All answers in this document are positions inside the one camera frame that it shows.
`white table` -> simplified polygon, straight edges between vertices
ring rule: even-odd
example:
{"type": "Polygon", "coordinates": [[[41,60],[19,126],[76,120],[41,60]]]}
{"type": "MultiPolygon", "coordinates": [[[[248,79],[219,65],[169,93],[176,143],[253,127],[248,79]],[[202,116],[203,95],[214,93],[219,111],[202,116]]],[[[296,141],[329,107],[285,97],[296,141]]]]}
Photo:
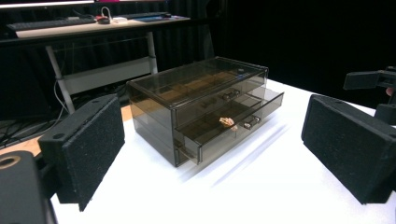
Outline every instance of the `white table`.
{"type": "Polygon", "coordinates": [[[311,92],[271,80],[267,87],[285,92],[283,105],[211,164],[175,168],[128,120],[126,143],[85,211],[51,199],[59,223],[395,223],[394,193],[361,205],[304,146],[311,92]]]}

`wooden surface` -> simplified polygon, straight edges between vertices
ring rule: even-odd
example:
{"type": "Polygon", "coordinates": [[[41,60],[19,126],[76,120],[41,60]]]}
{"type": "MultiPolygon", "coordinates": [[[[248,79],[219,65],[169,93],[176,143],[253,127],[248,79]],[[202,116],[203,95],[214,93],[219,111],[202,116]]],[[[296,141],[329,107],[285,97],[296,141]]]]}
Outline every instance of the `wooden surface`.
{"type": "MultiPolygon", "coordinates": [[[[132,118],[132,113],[131,113],[131,107],[128,105],[123,107],[121,109],[121,114],[122,114],[122,121],[126,121],[128,119],[132,118]]],[[[16,151],[16,150],[25,150],[25,151],[30,151],[34,155],[37,155],[40,152],[40,147],[38,146],[37,140],[40,137],[36,137],[30,140],[27,140],[25,142],[19,143],[17,145],[11,146],[11,147],[6,147],[4,149],[0,149],[0,155],[3,155],[5,153],[11,152],[11,151],[16,151]]]]}

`monitor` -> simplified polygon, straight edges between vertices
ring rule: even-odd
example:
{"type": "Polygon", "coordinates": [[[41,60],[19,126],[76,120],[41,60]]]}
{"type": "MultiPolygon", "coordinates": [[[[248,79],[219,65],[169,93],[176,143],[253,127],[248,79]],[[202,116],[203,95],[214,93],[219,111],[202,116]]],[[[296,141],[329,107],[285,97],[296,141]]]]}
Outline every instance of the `monitor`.
{"type": "Polygon", "coordinates": [[[91,4],[93,0],[0,0],[2,8],[58,7],[67,5],[91,4]]]}

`open drawer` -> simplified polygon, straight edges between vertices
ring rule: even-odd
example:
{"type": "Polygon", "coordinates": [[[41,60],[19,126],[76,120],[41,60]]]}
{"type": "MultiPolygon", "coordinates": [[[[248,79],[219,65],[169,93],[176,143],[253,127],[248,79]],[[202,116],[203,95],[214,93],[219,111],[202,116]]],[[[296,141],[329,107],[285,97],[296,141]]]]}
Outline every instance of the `open drawer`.
{"type": "Polygon", "coordinates": [[[259,87],[218,110],[175,128],[176,148],[199,164],[205,158],[223,154],[263,125],[262,119],[278,109],[283,93],[259,87]],[[231,118],[234,125],[224,127],[220,118],[231,118]]]}

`drawer box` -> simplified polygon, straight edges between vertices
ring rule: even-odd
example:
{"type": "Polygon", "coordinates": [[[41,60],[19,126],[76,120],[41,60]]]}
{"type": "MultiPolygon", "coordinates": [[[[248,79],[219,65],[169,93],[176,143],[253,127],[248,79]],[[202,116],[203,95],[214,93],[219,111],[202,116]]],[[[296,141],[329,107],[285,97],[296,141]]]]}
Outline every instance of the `drawer box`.
{"type": "Polygon", "coordinates": [[[268,68],[214,58],[127,83],[134,126],[173,165],[213,161],[282,104],[268,68]],[[224,126],[220,118],[230,118],[224,126]]]}

